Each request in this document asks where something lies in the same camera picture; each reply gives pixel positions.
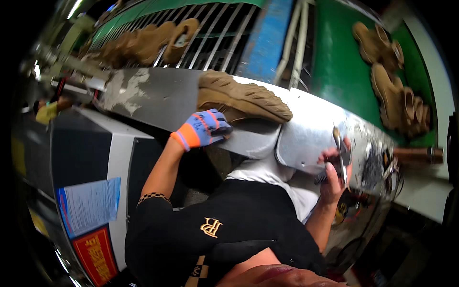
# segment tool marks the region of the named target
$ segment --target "red label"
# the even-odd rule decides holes
[[[81,264],[97,287],[104,285],[118,274],[106,227],[73,240],[72,244]]]

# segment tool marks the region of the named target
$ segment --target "gold logo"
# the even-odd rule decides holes
[[[198,274],[199,274],[199,270],[201,270],[201,269],[199,268],[199,266],[196,266],[196,267],[194,268],[193,272],[192,272],[192,275],[193,275],[193,276],[198,275]]]
[[[223,223],[219,222],[218,219],[213,220],[213,224],[209,224],[210,218],[204,217],[206,219],[206,223],[201,225],[201,230],[204,231],[205,234],[217,238],[215,236],[215,233],[217,233],[218,228],[220,225],[223,225]]]

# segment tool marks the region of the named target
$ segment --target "metal rack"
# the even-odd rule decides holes
[[[143,29],[149,24],[160,26],[166,21],[172,21],[178,25],[185,19],[197,18],[200,25],[179,63],[176,65],[163,64],[162,55],[166,49],[164,46],[149,67],[175,67],[204,71],[214,69],[233,74],[259,11],[260,8],[257,6],[244,3],[209,3],[159,11],[113,29],[100,40],[92,43],[90,51],[101,48],[108,41],[116,40],[125,31]],[[136,67],[141,67],[141,65],[128,62],[125,66],[125,68]]]

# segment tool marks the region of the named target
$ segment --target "hair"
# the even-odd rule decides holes
[[[35,103],[34,103],[34,113],[35,114],[38,114],[38,104],[39,103],[40,103],[39,101],[35,101]]]

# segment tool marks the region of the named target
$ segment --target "work glove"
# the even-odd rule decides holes
[[[171,133],[171,137],[188,152],[191,148],[221,141],[223,135],[232,130],[225,116],[217,109],[211,109],[192,114],[179,130]]]

